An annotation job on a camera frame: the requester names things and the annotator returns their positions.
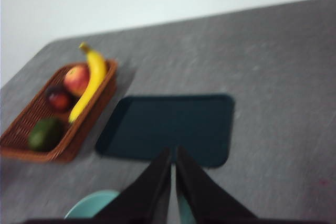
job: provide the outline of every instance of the tray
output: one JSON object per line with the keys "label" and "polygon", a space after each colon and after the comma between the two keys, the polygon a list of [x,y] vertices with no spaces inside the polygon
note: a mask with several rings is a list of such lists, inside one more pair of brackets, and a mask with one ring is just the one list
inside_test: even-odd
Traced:
{"label": "tray", "polygon": [[229,155],[234,103],[227,94],[125,97],[96,150],[104,156],[152,160],[169,147],[174,162],[182,145],[199,165],[221,166]]}
{"label": "tray", "polygon": [[[2,156],[33,162],[55,161],[66,163],[74,159],[83,140],[117,88],[115,80],[117,62],[115,60],[106,61],[108,72],[105,79],[73,124],[68,123],[70,111],[55,113],[51,110],[45,101],[44,92],[50,85],[62,83],[65,74],[72,67],[85,64],[85,62],[68,64],[54,73],[1,136],[0,152]],[[63,121],[66,130],[62,140],[50,152],[31,151],[28,149],[27,143],[31,129],[38,120],[50,116],[57,116]]]}

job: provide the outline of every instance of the banana stem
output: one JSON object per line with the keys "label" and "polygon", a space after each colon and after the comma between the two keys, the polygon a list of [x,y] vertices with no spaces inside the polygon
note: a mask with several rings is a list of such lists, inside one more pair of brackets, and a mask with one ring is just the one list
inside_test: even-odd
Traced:
{"label": "banana stem", "polygon": [[86,54],[91,50],[91,48],[89,47],[88,44],[86,44],[86,42],[82,42],[78,48]]}

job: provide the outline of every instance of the dark red fruit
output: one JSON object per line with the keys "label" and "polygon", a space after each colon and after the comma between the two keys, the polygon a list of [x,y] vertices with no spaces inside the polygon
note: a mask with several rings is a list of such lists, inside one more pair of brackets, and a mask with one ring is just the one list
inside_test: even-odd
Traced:
{"label": "dark red fruit", "polygon": [[65,112],[72,107],[72,96],[61,85],[48,87],[45,96],[47,103],[57,112]]}

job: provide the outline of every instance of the dark teal tray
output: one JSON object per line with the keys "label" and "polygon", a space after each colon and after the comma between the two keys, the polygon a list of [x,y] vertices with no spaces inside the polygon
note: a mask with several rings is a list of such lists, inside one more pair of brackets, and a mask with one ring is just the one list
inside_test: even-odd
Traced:
{"label": "dark teal tray", "polygon": [[224,164],[229,154],[234,100],[225,94],[126,97],[97,143],[106,156],[152,159],[164,147],[184,146],[202,166]]}

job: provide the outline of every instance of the light blue bowl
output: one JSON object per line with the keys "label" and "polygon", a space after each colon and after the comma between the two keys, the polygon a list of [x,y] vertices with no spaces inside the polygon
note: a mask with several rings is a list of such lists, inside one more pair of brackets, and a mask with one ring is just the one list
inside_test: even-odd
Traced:
{"label": "light blue bowl", "polygon": [[118,196],[117,191],[103,190],[90,194],[80,200],[73,208],[65,215],[65,219],[69,218],[92,218],[109,202]]}
{"label": "light blue bowl", "polygon": [[[65,215],[65,219],[70,218],[92,218],[109,202],[114,200],[119,193],[113,190],[97,191],[80,200]],[[195,224],[196,221],[190,210],[190,207],[184,197],[178,199],[180,218],[182,224]]]}

